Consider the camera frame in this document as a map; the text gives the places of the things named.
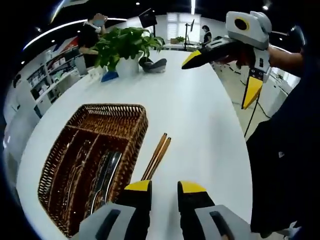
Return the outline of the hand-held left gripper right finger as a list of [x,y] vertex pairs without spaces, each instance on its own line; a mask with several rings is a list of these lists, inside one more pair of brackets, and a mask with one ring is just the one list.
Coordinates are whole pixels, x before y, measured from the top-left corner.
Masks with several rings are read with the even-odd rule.
[[250,240],[250,225],[224,205],[216,205],[207,190],[190,181],[177,183],[180,228],[185,240]]

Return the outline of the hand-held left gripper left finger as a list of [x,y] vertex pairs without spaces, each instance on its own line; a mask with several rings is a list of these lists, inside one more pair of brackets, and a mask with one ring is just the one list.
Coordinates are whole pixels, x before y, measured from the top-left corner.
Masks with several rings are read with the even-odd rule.
[[78,240],[145,240],[150,226],[152,181],[127,185],[115,202],[108,202],[85,218]]

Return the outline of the person's right hand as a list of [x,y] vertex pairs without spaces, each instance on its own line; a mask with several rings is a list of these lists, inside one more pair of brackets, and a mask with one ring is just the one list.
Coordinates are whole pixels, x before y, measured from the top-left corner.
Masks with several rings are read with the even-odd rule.
[[282,51],[274,46],[270,45],[268,47],[269,54],[269,64],[273,68],[278,68],[281,70],[285,70],[288,65],[288,59],[291,54],[285,51]]

